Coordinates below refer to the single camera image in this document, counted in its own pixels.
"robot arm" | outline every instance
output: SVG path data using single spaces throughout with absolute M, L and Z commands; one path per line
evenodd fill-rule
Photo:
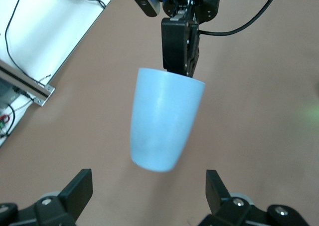
M 229 32 L 207 32 L 199 25 L 218 13 L 220 0 L 135 0 L 148 16 L 157 16 L 160 4 L 169 18 L 161 22 L 163 67 L 169 72 L 192 77 L 199 58 L 200 34 L 224 36 L 235 34 L 250 26 L 270 5 L 265 6 L 247 24 Z

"white table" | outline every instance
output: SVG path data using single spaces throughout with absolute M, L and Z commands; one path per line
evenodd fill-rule
M 107 5 L 111 0 L 102 1 Z M 4 35 L 16 2 L 0 0 L 0 60 L 12 68 L 16 67 L 7 54 Z M 41 82 L 46 85 L 102 11 L 97 1 L 20 0 L 7 34 L 11 56 L 20 68 L 36 80 L 51 75 Z M 16 109 L 28 101 L 20 96 L 12 103 L 12 107 Z M 16 112 L 11 130 L 26 110 L 27 106 Z M 1 115 L 10 113 L 9 107 L 0 111 Z

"brown floor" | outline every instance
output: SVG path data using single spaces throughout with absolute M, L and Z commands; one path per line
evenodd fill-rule
M 231 30 L 266 0 L 221 0 L 201 28 Z M 0 149 L 0 202 L 20 208 L 92 168 L 78 224 L 197 225 L 208 213 L 205 171 L 263 210 L 286 204 L 319 220 L 319 1 L 275 0 L 242 33 L 202 36 L 194 78 L 206 82 L 185 151 L 169 173 L 132 163 L 130 117 L 139 67 L 162 68 L 160 21 L 113 0 Z

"bolt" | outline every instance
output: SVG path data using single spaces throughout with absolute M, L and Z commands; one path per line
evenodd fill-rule
M 45 200 L 43 200 L 41 203 L 43 204 L 43 205 L 48 205 L 49 203 L 51 203 L 51 199 L 45 199 Z
M 237 205 L 239 207 L 244 206 L 244 204 L 245 204 L 244 201 L 242 201 L 239 198 L 235 198 L 233 202 L 234 202 L 235 205 Z
M 286 216 L 286 215 L 288 215 L 287 210 L 285 210 L 285 209 L 284 209 L 283 207 L 281 207 L 281 206 L 276 207 L 276 208 L 275 208 L 275 211 L 276 211 L 278 214 L 280 214 L 281 216 Z
M 7 211 L 8 209 L 9 209 L 8 206 L 2 205 L 1 208 L 0 208 L 0 214 L 1 214 L 1 213 L 4 213 L 4 212 Z

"red wire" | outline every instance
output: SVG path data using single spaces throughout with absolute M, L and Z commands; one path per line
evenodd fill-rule
M 9 115 L 1 115 L 0 121 L 3 121 L 6 124 L 10 121 L 10 116 Z

